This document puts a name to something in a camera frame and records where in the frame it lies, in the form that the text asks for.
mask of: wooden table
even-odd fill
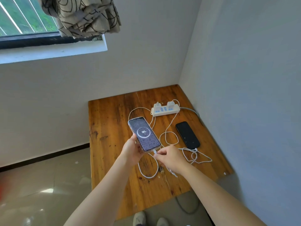
[[[148,89],[109,98],[89,101],[89,126],[90,126],[90,153],[92,171],[92,189],[103,179],[116,158],[119,156],[123,144],[131,137],[132,131],[128,126],[128,116],[131,110],[137,107],[151,109],[159,101],[166,105],[168,101],[177,99],[181,107],[193,108],[186,95],[178,85]],[[143,116],[148,122],[151,114],[148,110],[137,109],[131,113],[130,118]],[[175,114],[159,116],[156,118],[154,132],[157,136],[170,124]],[[198,150],[209,156],[211,163],[194,163],[193,165],[213,180],[233,173],[219,147],[213,140],[209,131],[201,124],[196,114],[189,110],[181,110],[168,131],[178,133],[175,124],[187,121],[201,143]],[[177,147],[186,147],[180,135]],[[167,134],[169,143],[176,143],[172,133]],[[186,152],[188,159],[191,153]],[[198,154],[198,161],[207,160]],[[140,160],[140,167],[146,176],[152,176],[157,169],[154,159],[146,154]],[[136,212],[157,205],[168,199],[190,190],[189,183],[179,175],[176,178],[166,168],[159,167],[159,172],[153,179],[144,178],[135,166],[130,174],[120,205],[117,220],[133,215]]]

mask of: left hand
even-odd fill
[[[120,153],[120,157],[126,159],[126,162],[129,163],[130,166],[135,166],[144,155],[144,151],[141,148],[137,140],[137,136],[135,133],[129,138],[126,143],[123,145],[122,151]]]

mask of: curtain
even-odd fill
[[[90,37],[118,33],[121,23],[113,0],[39,0],[55,17],[61,36]]]

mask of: green grass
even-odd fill
[[[13,18],[17,26],[20,28],[23,34],[37,33],[37,32],[56,32],[58,31],[55,22],[51,16],[46,15],[40,7],[37,0],[30,0],[35,7],[40,19],[38,18],[34,8],[31,6],[28,0],[15,0],[21,11],[27,18],[29,24],[17,8],[13,0],[0,0],[2,5],[6,8],[10,16]],[[0,7],[0,27],[5,31],[7,35],[20,35],[20,32],[14,26],[12,21]],[[0,36],[5,36],[3,31],[0,29]]]

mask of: shoe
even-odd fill
[[[146,226],[146,215],[143,211],[135,213],[133,226]]]
[[[161,217],[157,222],[157,226],[169,226],[169,223],[165,218]]]

